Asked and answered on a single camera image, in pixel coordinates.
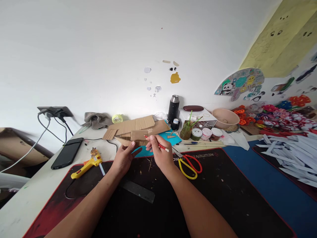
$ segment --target black thermos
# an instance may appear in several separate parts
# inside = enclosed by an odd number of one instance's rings
[[[173,95],[169,103],[169,109],[168,109],[168,115],[167,115],[168,123],[173,123],[173,120],[177,118],[178,106],[179,106],[179,96]]]

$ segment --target blue table surface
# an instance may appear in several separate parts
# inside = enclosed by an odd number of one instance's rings
[[[250,141],[248,151],[236,146],[223,149],[297,237],[317,237],[317,202],[254,152],[258,143]]]

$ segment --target yellow glue gun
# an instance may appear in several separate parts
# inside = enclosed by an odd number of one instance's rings
[[[96,148],[92,148],[90,154],[91,154],[91,159],[80,170],[78,170],[75,173],[72,173],[72,175],[71,175],[72,179],[80,178],[93,165],[94,166],[98,166],[99,165],[103,176],[105,175],[105,172],[104,172],[103,167],[101,165],[102,159],[101,159],[101,156],[100,156],[98,150]]]

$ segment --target finger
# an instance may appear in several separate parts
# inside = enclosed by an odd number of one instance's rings
[[[152,146],[152,144],[151,144],[151,142],[149,141],[147,144],[146,144],[146,146],[145,147],[151,147]]]
[[[125,154],[131,154],[134,151],[135,148],[135,142],[131,142],[130,145],[124,150]]]
[[[159,136],[159,135],[155,135],[156,140],[158,141],[158,143],[160,143],[163,146],[169,146],[169,142],[166,141],[163,137]]]
[[[126,146],[121,145],[118,149],[118,151],[124,151],[126,149]]]
[[[134,158],[138,153],[142,151],[142,148],[138,148],[136,151],[132,153],[132,157]]]
[[[150,136],[151,144],[152,144],[152,150],[154,153],[161,153],[161,150],[159,149],[158,141],[156,140],[155,136]]]

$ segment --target black phone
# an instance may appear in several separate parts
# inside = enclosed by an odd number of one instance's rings
[[[67,141],[66,144],[69,145],[65,145],[63,147],[62,151],[52,164],[51,169],[61,169],[70,165],[74,161],[74,158],[83,140],[83,138],[77,138]]]

